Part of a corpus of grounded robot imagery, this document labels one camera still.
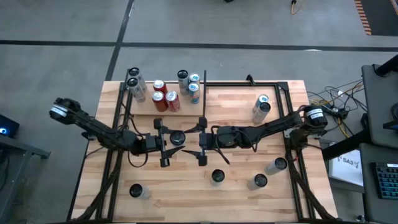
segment orange striped tape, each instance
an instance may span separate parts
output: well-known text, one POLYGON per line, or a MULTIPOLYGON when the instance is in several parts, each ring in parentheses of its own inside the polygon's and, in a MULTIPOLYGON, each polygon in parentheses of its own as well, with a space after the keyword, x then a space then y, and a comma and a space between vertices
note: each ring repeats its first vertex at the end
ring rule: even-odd
POLYGON ((363 10, 361 1, 355 0, 355 6, 356 6, 356 9, 358 10, 359 18, 361 19, 362 26, 363 26, 363 29, 365 30, 365 33, 367 35, 372 35, 372 29, 369 26, 368 18, 366 18, 365 11, 363 10))

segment keyboard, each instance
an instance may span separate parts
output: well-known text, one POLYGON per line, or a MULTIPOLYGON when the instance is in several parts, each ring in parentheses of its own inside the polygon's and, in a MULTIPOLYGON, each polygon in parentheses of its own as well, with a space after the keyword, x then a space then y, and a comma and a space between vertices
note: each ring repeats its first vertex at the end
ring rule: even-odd
POLYGON ((376 187, 381 199, 398 200, 398 164, 373 162, 376 187))

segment red soda can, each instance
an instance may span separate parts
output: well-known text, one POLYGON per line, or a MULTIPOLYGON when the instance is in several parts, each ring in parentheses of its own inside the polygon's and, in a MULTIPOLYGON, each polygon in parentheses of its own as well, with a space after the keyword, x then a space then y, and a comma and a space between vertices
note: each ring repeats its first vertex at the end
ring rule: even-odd
POLYGON ((167 105, 170 111, 177 112, 180 109, 180 100, 176 91, 170 91, 166 94, 167 105))
POLYGON ((166 93, 167 93, 166 83, 164 83, 162 80, 155 80, 154 90, 161 91, 163 94, 166 95, 166 93))
POLYGON ((157 111, 163 112, 167 110, 166 98, 161 91, 156 91, 152 94, 152 101, 154 102, 157 111))

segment wooden table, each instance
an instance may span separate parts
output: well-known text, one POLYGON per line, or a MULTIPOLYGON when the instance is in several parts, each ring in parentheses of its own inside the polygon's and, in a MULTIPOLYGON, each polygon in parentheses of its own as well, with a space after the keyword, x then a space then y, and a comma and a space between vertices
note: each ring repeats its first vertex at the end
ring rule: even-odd
MULTIPOLYGON (((308 98, 304 82, 287 81, 293 107, 307 105, 308 98)), ((96 118, 111 126, 113 122, 119 82, 105 82, 99 100, 96 118)), ((252 126, 251 108, 261 93, 269 96, 271 111, 264 122, 279 118, 275 91, 271 87, 208 87, 206 91, 206 118, 208 126, 235 125, 252 126)), ((284 97, 284 111, 287 108, 284 97)), ((155 116, 136 116, 134 118, 140 132, 157 134, 153 129, 155 116)), ((189 129, 198 122, 195 116, 165 116, 164 125, 170 129, 189 129)), ((188 134, 185 143, 189 150, 199 151, 198 134, 188 134)), ((88 153, 99 148, 91 142, 88 153)), ((216 152, 209 152, 208 165, 199 167, 192 155, 178 152, 171 158, 170 167, 161 168, 160 153, 151 153, 148 163, 139 169, 133 168, 124 153, 119 180, 118 196, 114 211, 114 222, 294 222, 297 221, 288 169, 268 176, 268 184, 263 189, 250 191, 246 182, 276 157, 284 157, 285 147, 282 133, 264 138, 259 143, 257 153, 251 149, 224 149, 230 160, 227 165, 216 152), (226 180, 214 187, 209 175, 214 169, 222 169, 226 180), (150 188, 149 200, 133 199, 129 195, 132 184, 139 183, 150 188)), ((303 151, 310 188, 321 204, 337 217, 328 176, 321 151, 308 147, 303 151)), ((106 150, 87 158, 76 195, 72 218, 83 213, 94 199, 101 185, 106 150)), ((141 164, 144 156, 131 156, 135 164, 141 164)), ((108 197, 105 200, 104 215, 108 211, 108 197)), ((300 198, 305 217, 308 217, 304 194, 300 198)))

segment gray concrete floor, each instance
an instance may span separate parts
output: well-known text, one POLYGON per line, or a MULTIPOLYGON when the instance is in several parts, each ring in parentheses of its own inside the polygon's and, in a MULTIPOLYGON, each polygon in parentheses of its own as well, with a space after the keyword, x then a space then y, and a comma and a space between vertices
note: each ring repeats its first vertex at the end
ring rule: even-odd
MULTIPOLYGON (((127 2, 1 1, 0 40, 114 42, 127 2)), ((347 47, 397 47, 397 40, 366 35, 353 0, 308 0, 296 16, 290 15, 290 0, 136 0, 124 36, 125 42, 347 47)), ((113 47, 0 45, 0 113, 21 124, 19 140, 52 152, 48 161, 32 160, 19 192, 24 204, 14 209, 13 219, 66 219, 87 141, 81 129, 57 123, 48 111, 60 96, 95 114, 112 52, 113 47)), ((362 65, 393 55, 122 47, 112 80, 122 80, 132 66, 147 80, 175 80, 180 69, 206 69, 209 80, 242 80, 250 73, 258 80, 305 80, 308 91, 320 92, 360 79, 362 65)), ((356 97, 364 102, 363 92, 356 97)), ((352 111, 346 120, 354 132, 361 130, 361 115, 361 110, 352 111)), ((340 141, 344 136, 337 129, 324 138, 340 141)), ((354 220, 363 213, 360 194, 333 189, 333 196, 340 218, 354 220)))

